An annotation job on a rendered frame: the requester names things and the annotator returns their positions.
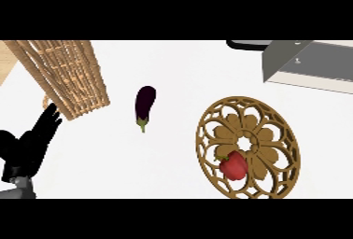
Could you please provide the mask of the red bell pepper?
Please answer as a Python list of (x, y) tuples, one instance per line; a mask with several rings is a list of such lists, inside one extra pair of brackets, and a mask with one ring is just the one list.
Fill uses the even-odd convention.
[(228, 180), (242, 180), (247, 173), (247, 164), (240, 154), (231, 151), (225, 156), (216, 156), (218, 170)]

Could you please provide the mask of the dark purple eggplant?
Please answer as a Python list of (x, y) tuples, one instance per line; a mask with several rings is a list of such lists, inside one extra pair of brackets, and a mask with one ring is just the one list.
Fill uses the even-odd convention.
[(134, 116), (135, 124), (140, 130), (144, 130), (149, 122), (149, 112), (154, 102), (154, 88), (151, 86), (143, 86), (137, 92), (134, 99)]

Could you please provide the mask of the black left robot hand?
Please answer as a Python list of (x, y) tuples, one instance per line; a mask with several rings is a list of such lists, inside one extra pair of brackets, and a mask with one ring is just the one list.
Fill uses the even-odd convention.
[(55, 105), (50, 104), (32, 129), (24, 131), (19, 138), (0, 130), (0, 158), (5, 162), (1, 176), (4, 182), (19, 176), (33, 177), (36, 174), (60, 122)]

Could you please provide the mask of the pale wooden board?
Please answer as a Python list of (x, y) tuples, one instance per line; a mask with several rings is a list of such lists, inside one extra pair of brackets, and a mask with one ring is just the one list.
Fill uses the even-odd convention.
[(0, 40), (0, 86), (7, 78), (10, 70), (17, 62), (17, 59), (4, 44), (4, 41)]

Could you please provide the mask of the round brown openwork placemat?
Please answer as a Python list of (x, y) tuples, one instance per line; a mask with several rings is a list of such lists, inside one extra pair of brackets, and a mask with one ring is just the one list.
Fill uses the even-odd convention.
[[(237, 188), (218, 168), (231, 151), (247, 164)], [(231, 199), (281, 198), (295, 186), (301, 155), (293, 133), (276, 110), (249, 97), (225, 97), (205, 109), (196, 129), (196, 155), (211, 184)]]

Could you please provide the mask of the grey open drawer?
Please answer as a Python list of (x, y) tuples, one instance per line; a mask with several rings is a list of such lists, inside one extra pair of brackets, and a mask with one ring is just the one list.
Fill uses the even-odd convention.
[(353, 40), (273, 40), (262, 81), (353, 94)]

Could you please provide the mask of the black curved object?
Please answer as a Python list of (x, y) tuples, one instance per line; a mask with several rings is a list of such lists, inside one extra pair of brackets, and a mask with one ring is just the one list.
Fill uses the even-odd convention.
[(243, 41), (243, 42), (237, 42), (234, 40), (227, 40), (225, 45), (231, 49), (264, 51), (267, 46), (270, 45), (270, 41), (253, 41), (253, 42)]

